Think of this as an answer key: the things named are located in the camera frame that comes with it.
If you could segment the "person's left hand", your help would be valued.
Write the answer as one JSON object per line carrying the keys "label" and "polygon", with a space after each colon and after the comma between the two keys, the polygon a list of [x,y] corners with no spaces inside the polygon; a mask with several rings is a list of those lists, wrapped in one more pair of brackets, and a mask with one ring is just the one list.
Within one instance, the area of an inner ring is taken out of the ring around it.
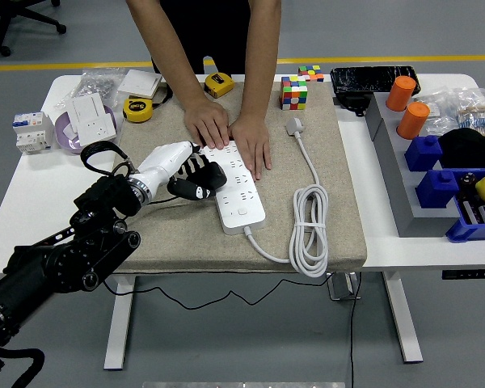
{"label": "person's left hand", "polygon": [[254,181],[261,180],[263,169],[272,168],[270,136],[264,118],[241,113],[229,127],[242,161]]}

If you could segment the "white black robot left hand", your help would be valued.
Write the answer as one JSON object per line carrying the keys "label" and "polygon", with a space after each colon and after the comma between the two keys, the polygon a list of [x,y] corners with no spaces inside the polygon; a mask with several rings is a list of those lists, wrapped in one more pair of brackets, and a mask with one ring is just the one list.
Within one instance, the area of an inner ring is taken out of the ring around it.
{"label": "white black robot left hand", "polygon": [[128,178],[129,185],[141,206],[153,202],[158,189],[163,186],[171,195],[187,200],[202,200],[215,196],[213,190],[203,188],[190,180],[174,177],[182,165],[199,151],[200,147],[190,141],[156,147],[141,163],[137,172]]}

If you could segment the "person's right hand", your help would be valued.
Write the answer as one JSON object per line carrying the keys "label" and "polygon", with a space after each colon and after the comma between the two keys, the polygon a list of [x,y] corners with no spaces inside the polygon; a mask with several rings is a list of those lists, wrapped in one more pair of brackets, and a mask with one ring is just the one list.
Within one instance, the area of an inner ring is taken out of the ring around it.
{"label": "person's right hand", "polygon": [[229,142],[226,110],[207,98],[186,105],[184,121],[192,140],[199,146],[221,150]]}

